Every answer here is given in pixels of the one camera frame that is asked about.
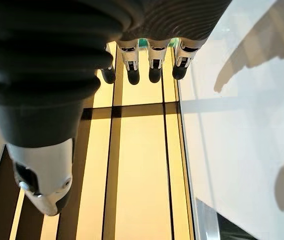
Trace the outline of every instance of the yellow glass panel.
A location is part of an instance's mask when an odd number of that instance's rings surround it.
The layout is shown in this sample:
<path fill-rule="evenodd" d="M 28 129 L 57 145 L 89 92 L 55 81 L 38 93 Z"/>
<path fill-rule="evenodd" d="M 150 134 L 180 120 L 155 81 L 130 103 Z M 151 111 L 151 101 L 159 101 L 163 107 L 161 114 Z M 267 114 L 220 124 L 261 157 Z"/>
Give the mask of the yellow glass panel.
<path fill-rule="evenodd" d="M 162 115 L 121 119 L 115 239 L 171 239 Z"/>
<path fill-rule="evenodd" d="M 97 240 L 102 236 L 110 124 L 110 118 L 91 121 L 76 233 L 77 240 Z"/>
<path fill-rule="evenodd" d="M 151 83 L 148 78 L 149 63 L 146 50 L 139 51 L 140 82 L 137 85 L 129 83 L 127 70 L 123 69 L 123 97 L 122 105 L 139 105 L 161 103 L 162 83 Z"/>
<path fill-rule="evenodd" d="M 18 194 L 17 203 L 16 203 L 16 208 L 15 208 L 15 213 L 14 213 L 14 218 L 13 218 L 13 223 L 12 223 L 12 228 L 11 228 L 9 240 L 15 240 L 18 221 L 20 219 L 22 205 L 23 205 L 23 199 L 24 199 L 24 191 L 22 189 L 20 189 L 20 192 Z"/>
<path fill-rule="evenodd" d="M 115 67 L 116 60 L 116 42 L 109 43 L 111 54 L 113 55 L 113 66 Z M 101 80 L 101 87 L 97 90 L 94 96 L 93 108 L 111 107 L 113 101 L 113 86 L 104 81 L 101 70 L 97 71 L 97 77 Z"/>
<path fill-rule="evenodd" d="M 171 48 L 169 47 L 166 51 L 165 61 L 163 62 L 163 84 L 164 84 L 164 100 L 166 103 L 175 102 L 175 84 L 172 75 L 173 71 L 173 59 Z"/>
<path fill-rule="evenodd" d="M 180 136 L 176 114 L 166 115 L 175 239 L 190 239 Z"/>
<path fill-rule="evenodd" d="M 54 240 L 54 239 L 56 239 L 59 217 L 60 217 L 60 214 L 55 215 L 55 216 L 44 215 L 40 240 Z"/>

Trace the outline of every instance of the black line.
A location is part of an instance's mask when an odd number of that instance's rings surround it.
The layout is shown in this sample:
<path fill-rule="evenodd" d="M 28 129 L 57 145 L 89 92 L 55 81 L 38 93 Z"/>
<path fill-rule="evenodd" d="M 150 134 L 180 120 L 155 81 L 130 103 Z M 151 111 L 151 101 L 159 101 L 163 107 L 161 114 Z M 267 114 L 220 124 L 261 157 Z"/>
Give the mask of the black line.
<path fill-rule="evenodd" d="M 121 131 L 121 108 L 114 107 L 115 102 L 122 102 L 123 94 L 123 62 L 116 51 L 115 74 L 116 81 L 113 89 L 113 101 L 108 145 L 107 171 L 105 180 L 102 240 L 115 239 L 117 180 Z"/>
<path fill-rule="evenodd" d="M 174 240 L 174 239 L 175 239 L 175 234 L 174 234 L 173 204 L 172 204 L 172 192 L 171 192 L 171 174 L 170 174 L 170 163 L 169 163 L 169 156 L 168 156 L 167 125 L 166 125 L 166 106 L 165 106 L 165 98 L 164 98 L 163 71 L 162 71 L 161 79 L 162 79 L 162 98 L 163 98 L 163 103 L 162 103 L 162 105 L 163 105 L 165 151 L 166 151 L 167 180 L 168 180 L 168 197 L 169 197 L 170 219 L 171 219 L 171 235 L 172 235 L 172 240 Z"/>

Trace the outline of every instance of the dark floor strip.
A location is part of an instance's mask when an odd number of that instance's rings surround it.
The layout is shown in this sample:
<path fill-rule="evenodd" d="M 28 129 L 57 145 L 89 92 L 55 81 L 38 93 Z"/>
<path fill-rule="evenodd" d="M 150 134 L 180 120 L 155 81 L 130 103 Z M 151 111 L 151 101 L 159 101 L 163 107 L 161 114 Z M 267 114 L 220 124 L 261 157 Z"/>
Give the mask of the dark floor strip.
<path fill-rule="evenodd" d="M 24 196 L 15 239 L 40 240 L 43 219 L 44 215 Z"/>
<path fill-rule="evenodd" d="M 9 239 L 19 188 L 13 176 L 12 161 L 4 148 L 0 160 L 0 240 Z"/>
<path fill-rule="evenodd" d="M 171 235 L 172 240 L 175 239 L 174 235 L 174 218 L 173 218 L 173 204 L 172 204 L 172 192 L 171 192 L 171 174 L 170 174 L 170 162 L 168 156 L 168 143 L 167 143 L 167 126 L 166 126 L 166 106 L 165 106 L 165 96 L 164 96 L 164 81 L 163 81 L 163 73 L 161 77 L 162 81 L 162 108 L 163 108 L 163 120 L 164 120 L 164 136 L 165 136 L 165 151 L 166 151 L 166 166 L 167 166 L 167 180 L 168 180 L 168 198 L 170 205 L 170 219 L 171 219 Z"/>
<path fill-rule="evenodd" d="M 165 103 L 166 114 L 176 114 L 177 105 L 178 102 L 176 101 L 166 102 Z M 116 113 L 115 115 L 113 115 L 115 118 L 117 116 L 121 116 L 122 118 L 154 116 L 154 115 L 163 114 L 163 104 L 148 103 L 140 105 L 85 108 L 82 114 L 82 119 L 108 119 L 111 116 L 112 110 L 114 113 Z"/>
<path fill-rule="evenodd" d="M 67 206 L 63 208 L 60 214 L 56 236 L 58 240 L 76 239 L 90 125 L 91 120 L 85 119 L 80 121 L 78 127 L 72 167 L 71 196 Z"/>
<path fill-rule="evenodd" d="M 122 104 L 123 94 L 123 61 L 121 55 L 116 55 L 116 81 L 113 93 L 113 103 Z M 121 133 L 121 111 L 112 108 L 111 129 L 107 160 L 106 185 L 104 196 L 104 213 L 102 239 L 115 239 L 115 221 L 116 221 L 116 201 L 117 201 L 117 181 L 118 181 L 118 163 L 120 151 L 120 133 Z"/>
<path fill-rule="evenodd" d="M 180 99 L 179 96 L 179 87 L 178 82 L 175 81 L 175 94 L 176 99 Z M 188 163 L 186 160 L 186 148 L 184 142 L 184 133 L 183 133 L 183 121 L 181 115 L 181 103 L 179 102 L 176 106 L 177 111 L 177 120 L 178 120 L 178 130 L 180 136 L 180 145 L 181 145 L 181 156 L 183 163 L 183 175 L 184 175 L 184 184 L 185 184 L 185 193 L 186 193 L 186 203 L 187 203 L 187 215 L 188 215 L 188 225 L 190 230 L 190 238 L 191 240 L 195 239 L 195 226 L 194 226 L 194 216 L 193 216 L 193 206 L 191 200 L 191 186 L 189 185 L 189 173 L 188 173 Z"/>

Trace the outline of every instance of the black fingertip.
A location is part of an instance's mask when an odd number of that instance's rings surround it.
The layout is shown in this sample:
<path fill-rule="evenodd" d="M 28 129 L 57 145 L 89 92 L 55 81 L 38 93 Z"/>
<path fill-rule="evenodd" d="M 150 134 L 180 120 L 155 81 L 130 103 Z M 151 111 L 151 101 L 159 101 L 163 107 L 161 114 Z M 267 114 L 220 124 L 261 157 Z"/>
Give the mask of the black fingertip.
<path fill-rule="evenodd" d="M 132 85 L 137 85 L 140 82 L 140 73 L 138 70 L 127 71 L 127 77 Z"/>
<path fill-rule="evenodd" d="M 158 81 L 161 79 L 161 73 L 162 73 L 162 68 L 151 68 L 148 73 L 148 77 L 152 83 L 158 83 Z"/>
<path fill-rule="evenodd" d="M 104 81 L 107 84 L 113 84 L 115 82 L 115 70 L 114 67 L 112 66 L 111 69 L 101 69 L 102 76 L 104 78 Z"/>
<path fill-rule="evenodd" d="M 172 72 L 173 78 L 176 80 L 182 79 L 185 76 L 186 71 L 187 71 L 186 67 L 174 65 L 173 72 Z"/>

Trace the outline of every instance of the green component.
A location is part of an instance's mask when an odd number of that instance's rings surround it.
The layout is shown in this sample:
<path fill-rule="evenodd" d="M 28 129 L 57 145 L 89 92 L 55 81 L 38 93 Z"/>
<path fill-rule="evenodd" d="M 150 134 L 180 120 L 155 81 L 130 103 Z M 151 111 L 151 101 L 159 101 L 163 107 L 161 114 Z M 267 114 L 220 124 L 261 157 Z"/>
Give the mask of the green component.
<path fill-rule="evenodd" d="M 178 42 L 178 37 L 172 38 L 170 43 L 168 44 L 169 47 L 174 47 Z M 147 40 L 146 38 L 140 38 L 138 40 L 139 48 L 147 48 Z"/>

